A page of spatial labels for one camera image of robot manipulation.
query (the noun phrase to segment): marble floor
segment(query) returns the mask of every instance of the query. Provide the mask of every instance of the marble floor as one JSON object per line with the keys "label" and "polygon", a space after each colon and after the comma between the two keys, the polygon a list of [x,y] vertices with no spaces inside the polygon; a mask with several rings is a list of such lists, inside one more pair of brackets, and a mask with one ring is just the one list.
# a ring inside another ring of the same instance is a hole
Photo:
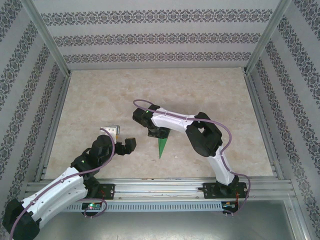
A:
{"label": "marble floor", "polygon": [[118,141],[135,137],[137,146],[116,155],[96,178],[215,176],[180,132],[171,131],[159,159],[158,140],[132,120],[134,99],[187,115],[206,113],[232,132],[225,153],[234,172],[273,175],[241,68],[161,68],[73,71],[45,178],[58,177],[109,124],[120,125]]}

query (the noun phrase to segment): beige tile floor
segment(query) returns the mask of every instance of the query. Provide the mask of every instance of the beige tile floor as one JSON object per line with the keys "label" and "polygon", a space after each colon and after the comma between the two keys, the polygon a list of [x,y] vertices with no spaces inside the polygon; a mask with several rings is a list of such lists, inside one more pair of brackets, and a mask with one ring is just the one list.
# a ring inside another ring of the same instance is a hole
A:
{"label": "beige tile floor", "polygon": [[182,114],[206,113],[233,134],[226,156],[235,172],[273,175],[240,68],[164,68],[74,71],[45,178],[59,176],[101,134],[99,127],[109,124],[120,125],[120,140],[135,137],[137,147],[131,155],[116,155],[97,178],[215,175],[179,132],[171,131],[159,159],[158,140],[132,120],[134,99]]}

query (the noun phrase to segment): robotic arm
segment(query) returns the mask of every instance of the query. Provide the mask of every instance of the robotic arm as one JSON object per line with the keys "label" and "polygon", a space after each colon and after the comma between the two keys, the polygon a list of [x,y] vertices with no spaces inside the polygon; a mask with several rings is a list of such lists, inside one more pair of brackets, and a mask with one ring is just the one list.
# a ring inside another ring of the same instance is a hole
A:
{"label": "robotic arm", "polygon": [[[116,135],[119,133],[119,126],[113,125],[103,127],[110,129],[113,141],[116,142]],[[125,145],[116,142],[115,153],[118,155],[130,154],[136,148],[136,139],[127,138]],[[16,198],[11,200],[6,206],[3,226],[10,233],[11,229],[20,213],[43,191],[48,189],[56,182],[61,182],[49,189],[25,212],[18,221],[14,233],[14,240],[33,240],[39,233],[40,229],[55,215],[61,212],[70,204],[84,198],[106,198],[100,193],[101,185],[94,177],[96,173],[93,171],[86,174],[75,175],[63,181],[63,178],[84,171],[93,170],[103,165],[110,159],[112,154],[112,141],[108,135],[100,135],[93,142],[91,148],[87,148],[80,156],[78,156],[58,178],[48,184],[46,187],[35,194],[24,198],[19,202]]]}
{"label": "robotic arm", "polygon": [[[154,138],[164,139],[167,138],[170,130],[176,130],[181,133],[185,133],[190,140],[193,149],[203,157],[206,157],[213,168],[217,186],[213,192],[215,195],[229,196],[235,195],[239,183],[239,177],[227,170],[223,164],[221,158],[222,150],[222,133],[213,123],[185,120],[185,119],[207,119],[210,118],[203,112],[199,112],[197,115],[184,115],[171,111],[167,111],[164,108],[152,104],[148,109],[154,111],[164,112],[160,114],[151,111],[145,111],[137,108],[133,112],[133,120],[141,124],[145,128],[148,128],[148,136]],[[229,169],[227,158],[222,153],[225,164]]]}

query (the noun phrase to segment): patterned wallpaper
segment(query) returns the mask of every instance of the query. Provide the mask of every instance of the patterned wallpaper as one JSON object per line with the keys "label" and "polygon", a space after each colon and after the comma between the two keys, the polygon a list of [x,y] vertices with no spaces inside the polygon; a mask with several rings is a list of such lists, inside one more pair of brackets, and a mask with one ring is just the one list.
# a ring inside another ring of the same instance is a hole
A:
{"label": "patterned wallpaper", "polygon": [[244,67],[279,0],[35,0],[71,70]]}
{"label": "patterned wallpaper", "polygon": [[293,0],[251,73],[282,172],[320,239],[320,0]]}
{"label": "patterned wallpaper", "polygon": [[2,222],[6,204],[35,179],[65,77],[20,1],[0,0],[0,8]]}

